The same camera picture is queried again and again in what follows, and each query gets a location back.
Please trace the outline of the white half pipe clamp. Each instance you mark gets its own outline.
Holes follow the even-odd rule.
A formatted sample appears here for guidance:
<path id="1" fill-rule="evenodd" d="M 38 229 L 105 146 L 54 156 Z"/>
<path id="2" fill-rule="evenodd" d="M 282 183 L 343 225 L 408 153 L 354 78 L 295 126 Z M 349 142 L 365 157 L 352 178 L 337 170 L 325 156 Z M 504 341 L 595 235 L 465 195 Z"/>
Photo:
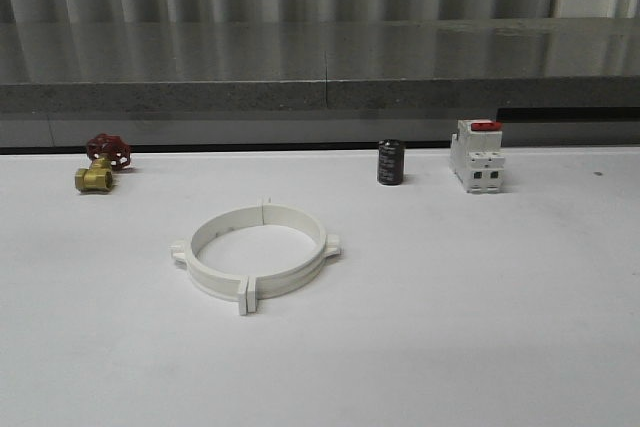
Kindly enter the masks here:
<path id="1" fill-rule="evenodd" d="M 248 275 L 239 290 L 239 306 L 243 308 L 243 315 L 255 313 L 259 300 L 279 297 L 305 286 L 315 279 L 329 258 L 338 256 L 342 251 L 339 236 L 328 233 L 316 217 L 300 209 L 262 203 L 250 207 L 249 212 L 249 226 L 287 227 L 304 234 L 313 242 L 313 247 L 309 254 L 291 267 L 265 275 Z"/>
<path id="2" fill-rule="evenodd" d="M 216 298 L 238 303 L 241 316 L 257 311 L 257 277 L 229 274 L 204 265 L 197 254 L 207 244 L 234 230 L 262 226 L 263 206 L 244 207 L 225 212 L 200 226 L 188 240 L 170 246 L 172 258 L 189 273 L 194 285 Z"/>

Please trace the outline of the black cylindrical capacitor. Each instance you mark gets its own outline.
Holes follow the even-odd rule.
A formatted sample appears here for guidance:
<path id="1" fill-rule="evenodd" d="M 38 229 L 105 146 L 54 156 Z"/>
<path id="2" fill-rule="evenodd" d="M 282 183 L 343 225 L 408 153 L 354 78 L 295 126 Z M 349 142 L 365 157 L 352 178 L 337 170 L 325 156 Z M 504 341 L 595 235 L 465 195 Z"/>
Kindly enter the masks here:
<path id="1" fill-rule="evenodd" d="M 399 185 L 404 180 L 405 144 L 397 139 L 378 142 L 377 181 L 382 185 Z"/>

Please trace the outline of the brass valve red handwheel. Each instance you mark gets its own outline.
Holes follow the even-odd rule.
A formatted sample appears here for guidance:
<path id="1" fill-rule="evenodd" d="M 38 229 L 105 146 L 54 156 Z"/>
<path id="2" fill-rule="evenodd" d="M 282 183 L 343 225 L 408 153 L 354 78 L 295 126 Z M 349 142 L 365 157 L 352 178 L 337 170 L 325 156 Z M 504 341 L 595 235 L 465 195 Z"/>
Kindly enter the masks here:
<path id="1" fill-rule="evenodd" d="M 113 172 L 131 163 L 131 147 L 119 136 L 100 133 L 86 143 L 91 160 L 88 168 L 75 173 L 75 187 L 80 192 L 110 192 L 114 185 Z"/>

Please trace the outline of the grey stone ledge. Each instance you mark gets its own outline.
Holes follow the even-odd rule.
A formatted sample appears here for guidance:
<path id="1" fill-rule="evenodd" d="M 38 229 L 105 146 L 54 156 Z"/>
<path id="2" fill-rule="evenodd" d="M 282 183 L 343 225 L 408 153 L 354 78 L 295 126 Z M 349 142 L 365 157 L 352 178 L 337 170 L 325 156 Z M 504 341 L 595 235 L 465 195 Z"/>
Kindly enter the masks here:
<path id="1" fill-rule="evenodd" d="M 3 113 L 637 119 L 635 20 L 21 23 Z"/>

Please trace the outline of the white circuit breaker red switch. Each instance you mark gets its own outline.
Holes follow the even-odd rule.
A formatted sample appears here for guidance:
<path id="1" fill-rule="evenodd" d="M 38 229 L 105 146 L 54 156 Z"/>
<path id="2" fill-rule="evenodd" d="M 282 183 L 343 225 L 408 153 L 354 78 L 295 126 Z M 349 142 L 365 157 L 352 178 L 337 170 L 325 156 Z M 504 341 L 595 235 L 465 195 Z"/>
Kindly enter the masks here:
<path id="1" fill-rule="evenodd" d="M 504 179 L 502 124 L 489 119 L 459 120 L 452 135 L 450 166 L 468 193 L 498 193 Z"/>

